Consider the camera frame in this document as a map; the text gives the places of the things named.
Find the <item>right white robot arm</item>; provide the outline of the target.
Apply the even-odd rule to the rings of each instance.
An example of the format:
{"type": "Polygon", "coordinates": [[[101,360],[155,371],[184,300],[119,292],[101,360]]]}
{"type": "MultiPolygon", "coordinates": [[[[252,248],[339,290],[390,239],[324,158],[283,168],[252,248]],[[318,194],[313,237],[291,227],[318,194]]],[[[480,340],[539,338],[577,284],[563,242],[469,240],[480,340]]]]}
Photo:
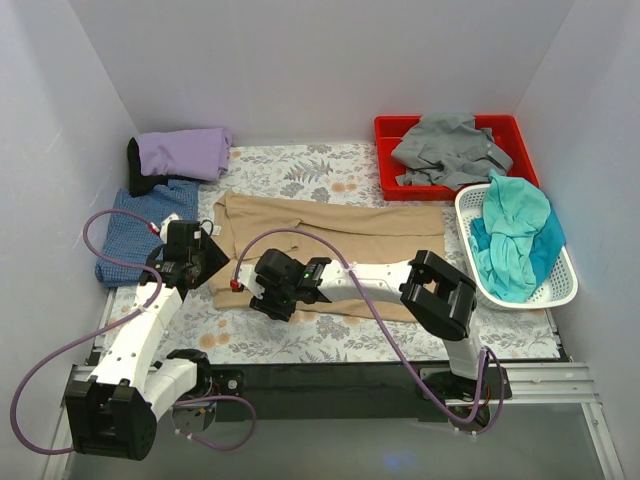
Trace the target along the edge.
{"type": "Polygon", "coordinates": [[[335,305],[368,298],[404,307],[429,334],[444,342],[450,372],[431,379],[442,398],[471,398],[484,379],[487,360],[475,325],[476,285],[435,253],[420,250],[412,260],[390,264],[352,264],[315,257],[303,264],[270,249],[255,265],[239,268],[238,281],[252,293],[250,307],[273,320],[287,321],[299,303],[335,305]]]}

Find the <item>tan t shirt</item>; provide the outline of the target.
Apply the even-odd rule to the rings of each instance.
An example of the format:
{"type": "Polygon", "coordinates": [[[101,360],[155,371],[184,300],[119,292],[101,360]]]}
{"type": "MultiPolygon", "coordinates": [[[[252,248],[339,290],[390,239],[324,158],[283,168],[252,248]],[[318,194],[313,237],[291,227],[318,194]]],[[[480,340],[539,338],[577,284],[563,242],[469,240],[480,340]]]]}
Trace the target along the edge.
{"type": "Polygon", "coordinates": [[[238,255],[258,235],[278,228],[310,232],[356,264],[411,260],[419,250],[444,257],[445,223],[435,206],[368,208],[248,196],[227,191],[214,205],[215,242],[230,263],[208,281],[218,309],[245,308],[251,294],[234,293],[230,280],[238,255]]]}

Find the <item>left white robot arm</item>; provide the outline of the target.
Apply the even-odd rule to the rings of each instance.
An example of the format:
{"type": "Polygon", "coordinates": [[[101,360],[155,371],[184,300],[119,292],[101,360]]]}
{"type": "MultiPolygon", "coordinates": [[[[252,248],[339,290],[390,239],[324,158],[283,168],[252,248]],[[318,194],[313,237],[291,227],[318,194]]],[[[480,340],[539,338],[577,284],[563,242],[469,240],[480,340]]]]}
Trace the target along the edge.
{"type": "Polygon", "coordinates": [[[168,217],[161,238],[139,277],[134,319],[121,327],[89,377],[71,381],[65,390],[78,453],[142,460],[154,443],[158,420],[173,404],[212,389],[206,353],[175,350],[160,361],[154,355],[187,293],[229,259],[197,221],[168,217]]]}

